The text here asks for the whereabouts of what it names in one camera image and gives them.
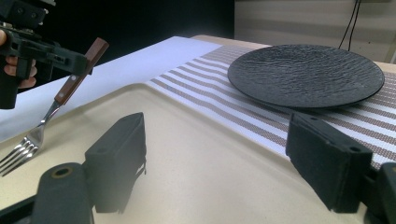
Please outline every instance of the human hand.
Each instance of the human hand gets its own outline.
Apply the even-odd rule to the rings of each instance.
[[[6,43],[7,35],[4,31],[0,30],[0,46]],[[6,74],[10,76],[15,76],[17,71],[17,57],[6,57],[7,65],[4,67]],[[30,76],[21,82],[20,88],[30,88],[35,85],[35,74],[37,73],[37,68],[35,67],[35,60],[32,63],[32,69],[30,70]]]

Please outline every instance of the fork tines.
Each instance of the fork tines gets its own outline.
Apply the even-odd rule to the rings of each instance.
[[[0,160],[0,175],[5,176],[29,161],[37,150],[38,147],[35,147],[35,144],[24,137],[8,155]]]

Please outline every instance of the fork handle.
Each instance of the fork handle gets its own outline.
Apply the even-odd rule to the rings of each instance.
[[[91,72],[93,67],[105,53],[108,48],[108,44],[101,38],[96,38],[91,47],[88,49],[85,57],[87,57],[88,63],[85,72],[81,76],[71,75],[69,79],[64,83],[59,92],[55,96],[55,101],[59,105],[65,105],[73,93],[78,88],[79,84],[84,78]]]

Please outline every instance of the striped placemat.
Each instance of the striped placemat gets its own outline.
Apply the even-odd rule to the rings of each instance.
[[[234,88],[227,78],[230,64],[251,50],[223,46],[148,84],[286,157],[292,110],[258,104]],[[370,148],[375,153],[375,168],[396,161],[396,74],[385,73],[385,80],[382,90],[364,102],[312,112]]]

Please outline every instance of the textured black plate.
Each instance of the textured black plate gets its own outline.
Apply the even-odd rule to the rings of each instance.
[[[253,50],[230,65],[228,78],[253,99],[294,108],[354,104],[374,95],[385,81],[372,61],[316,45]]]

